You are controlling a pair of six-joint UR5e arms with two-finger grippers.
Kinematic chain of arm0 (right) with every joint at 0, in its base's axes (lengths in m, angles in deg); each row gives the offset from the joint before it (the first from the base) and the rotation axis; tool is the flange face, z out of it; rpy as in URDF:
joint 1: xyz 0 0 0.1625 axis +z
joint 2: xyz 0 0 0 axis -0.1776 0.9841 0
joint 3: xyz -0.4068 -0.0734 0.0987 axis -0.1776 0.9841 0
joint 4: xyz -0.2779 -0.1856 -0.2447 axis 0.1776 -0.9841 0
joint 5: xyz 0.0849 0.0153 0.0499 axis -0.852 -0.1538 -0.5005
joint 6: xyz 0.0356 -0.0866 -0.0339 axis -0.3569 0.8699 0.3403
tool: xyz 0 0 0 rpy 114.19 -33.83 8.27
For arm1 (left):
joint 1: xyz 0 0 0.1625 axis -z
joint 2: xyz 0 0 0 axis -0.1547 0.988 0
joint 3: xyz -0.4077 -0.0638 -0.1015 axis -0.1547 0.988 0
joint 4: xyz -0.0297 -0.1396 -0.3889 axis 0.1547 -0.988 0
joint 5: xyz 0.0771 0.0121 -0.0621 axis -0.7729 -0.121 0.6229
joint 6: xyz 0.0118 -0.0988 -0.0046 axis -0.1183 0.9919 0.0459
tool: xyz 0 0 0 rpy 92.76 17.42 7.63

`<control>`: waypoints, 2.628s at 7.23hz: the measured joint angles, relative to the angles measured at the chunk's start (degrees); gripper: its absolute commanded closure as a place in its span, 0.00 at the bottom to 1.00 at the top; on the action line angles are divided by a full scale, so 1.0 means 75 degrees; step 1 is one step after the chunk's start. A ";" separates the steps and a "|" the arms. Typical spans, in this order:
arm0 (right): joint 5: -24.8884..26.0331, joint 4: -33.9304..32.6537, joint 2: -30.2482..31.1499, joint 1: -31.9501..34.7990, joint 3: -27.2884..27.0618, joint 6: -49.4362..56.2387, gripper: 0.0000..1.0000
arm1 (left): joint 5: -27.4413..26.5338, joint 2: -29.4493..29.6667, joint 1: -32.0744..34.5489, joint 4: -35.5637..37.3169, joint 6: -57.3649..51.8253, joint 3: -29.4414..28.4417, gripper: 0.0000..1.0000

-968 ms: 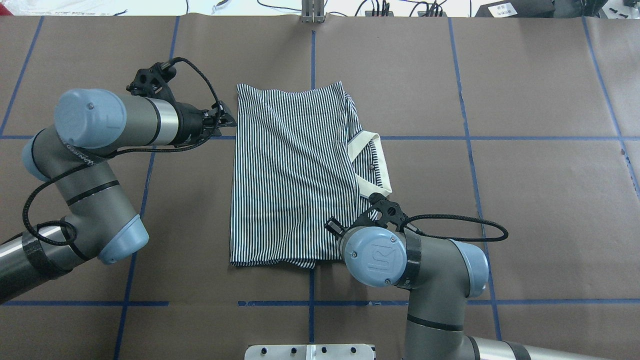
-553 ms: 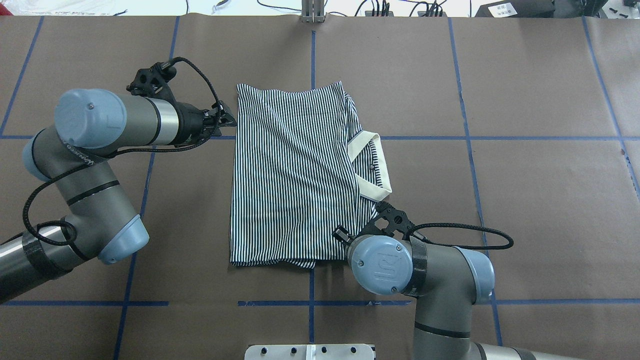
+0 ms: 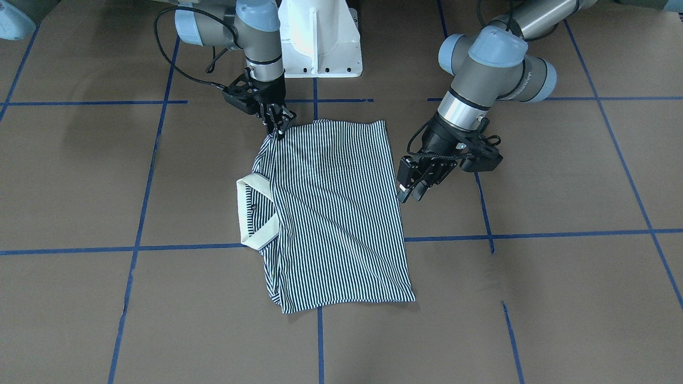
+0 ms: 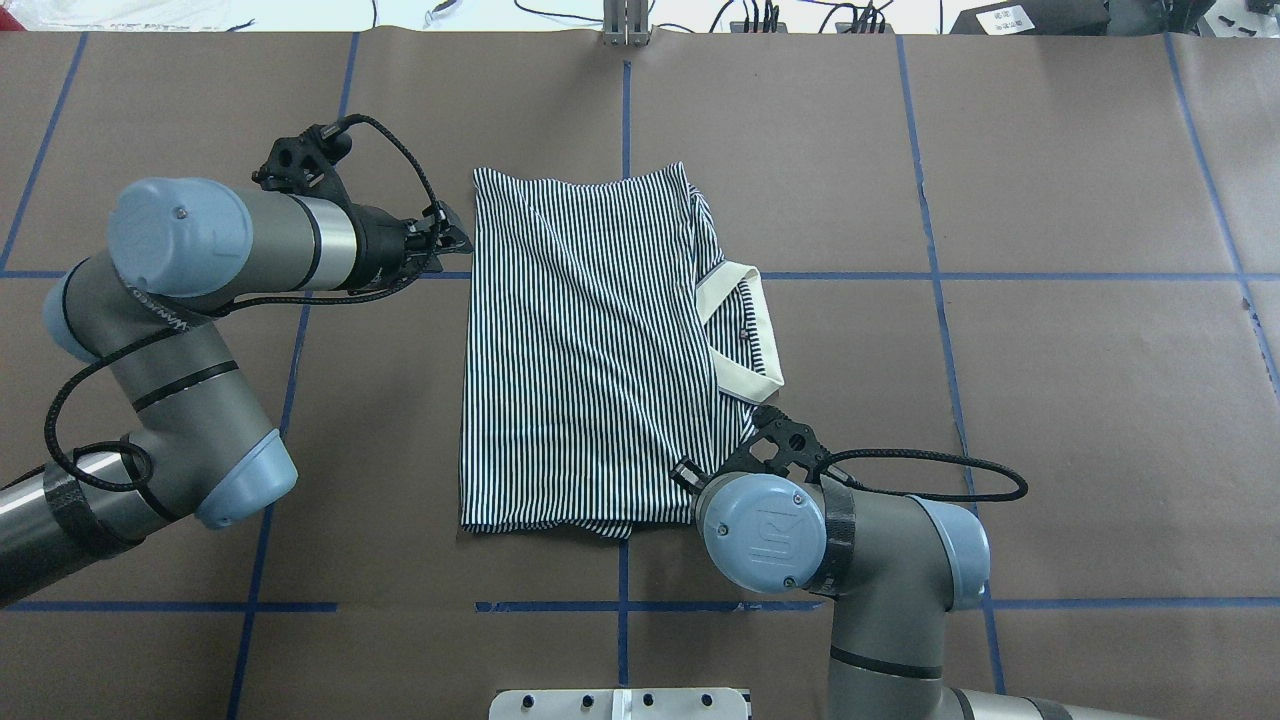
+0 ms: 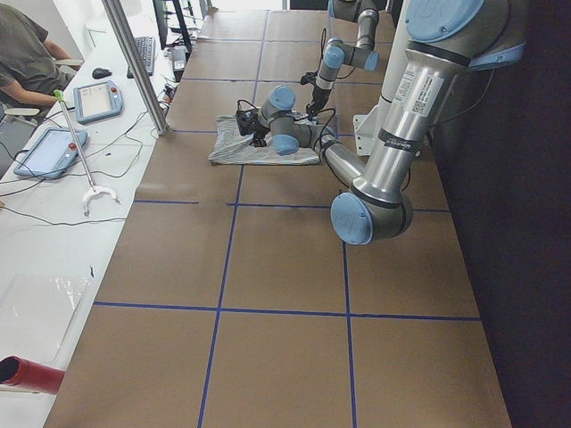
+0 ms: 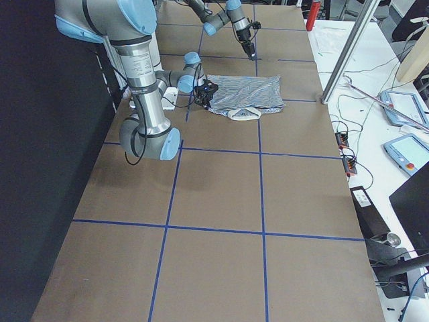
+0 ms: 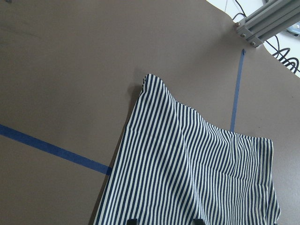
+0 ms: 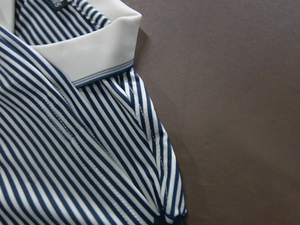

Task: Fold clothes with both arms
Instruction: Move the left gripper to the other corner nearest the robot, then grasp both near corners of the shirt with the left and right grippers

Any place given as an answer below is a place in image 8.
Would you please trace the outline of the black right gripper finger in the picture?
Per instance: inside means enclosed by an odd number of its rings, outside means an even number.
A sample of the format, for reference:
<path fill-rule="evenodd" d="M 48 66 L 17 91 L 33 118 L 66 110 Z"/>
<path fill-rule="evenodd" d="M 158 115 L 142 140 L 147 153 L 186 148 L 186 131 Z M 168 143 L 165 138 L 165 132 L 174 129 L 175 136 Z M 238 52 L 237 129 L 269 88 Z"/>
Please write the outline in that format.
<path fill-rule="evenodd" d="M 167 217 L 154 217 L 154 225 L 185 225 L 185 217 L 170 219 Z"/>

